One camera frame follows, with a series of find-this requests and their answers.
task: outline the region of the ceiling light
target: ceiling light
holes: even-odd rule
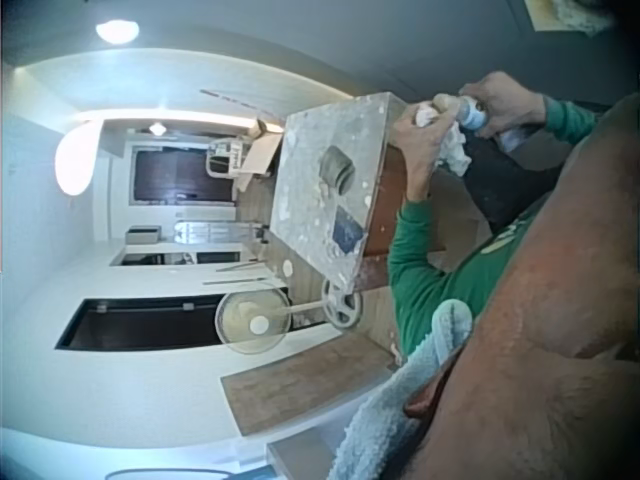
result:
[[[111,20],[107,23],[96,25],[96,32],[104,41],[114,45],[122,45],[136,38],[140,33],[140,27],[136,22]]]
[[[56,180],[67,195],[80,195],[91,183],[102,124],[102,120],[94,120],[80,125],[67,133],[58,144]]]
[[[151,133],[153,133],[156,137],[161,137],[166,133],[167,127],[162,125],[160,122],[156,122],[149,127],[149,130],[151,130]]]
[[[189,110],[166,110],[158,108],[113,108],[107,110],[89,110],[80,112],[75,117],[79,121],[89,120],[180,120],[186,122],[217,123],[232,127],[251,128],[256,124],[255,118],[236,117],[218,113],[192,112]],[[270,133],[282,133],[280,125],[267,123]]]

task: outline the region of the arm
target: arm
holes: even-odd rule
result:
[[[477,132],[482,138],[521,125],[539,125],[558,140],[575,145],[591,133],[597,122],[594,113],[533,92],[504,72],[490,73],[478,83],[465,85],[460,93],[477,99],[487,109],[489,121]]]
[[[544,97],[546,107],[545,130],[561,141],[577,144],[588,136],[597,123],[596,114],[571,102],[559,102]]]
[[[444,285],[444,273],[427,262],[431,242],[431,212],[427,196],[440,144],[457,113],[445,112],[433,124],[419,128],[414,122],[417,109],[417,105],[407,108],[393,130],[393,139],[407,166],[407,202],[398,215],[389,254],[391,291],[403,349],[416,331],[422,331],[425,307],[433,301],[440,301],[439,287]]]
[[[412,328],[411,322],[417,317],[413,312],[422,310],[431,298],[439,301],[439,285],[446,278],[444,272],[427,261],[431,235],[429,202],[407,202],[398,214],[389,253],[389,283],[396,305],[396,321],[403,339],[404,332]]]

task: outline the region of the green long-sleeve shirt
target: green long-sleeve shirt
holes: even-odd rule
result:
[[[592,112],[569,102],[545,101],[545,128],[559,140],[575,144],[593,130],[596,117]],[[411,354],[431,332],[433,312],[444,300],[462,300],[477,317],[541,206],[542,202],[532,205],[457,270],[445,273],[427,262],[432,233],[429,202],[404,205],[389,253],[389,281],[404,354]]]

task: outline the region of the hand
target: hand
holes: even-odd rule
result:
[[[525,124],[544,124],[547,110],[544,97],[527,90],[504,72],[493,72],[478,83],[469,83],[460,90],[484,104],[489,122],[476,135],[489,138]]]
[[[457,110],[448,110],[432,124],[420,128],[415,124],[420,104],[409,105],[393,126],[392,138],[402,151],[407,165],[407,200],[421,202],[427,198],[429,181],[440,155],[440,144],[456,119]]]

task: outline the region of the fan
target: fan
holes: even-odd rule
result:
[[[282,341],[292,314],[316,308],[322,308],[336,328],[350,329],[362,315],[362,296],[345,294],[328,280],[322,285],[322,300],[294,306],[280,290],[228,293],[216,310],[216,332],[236,352],[262,353]]]

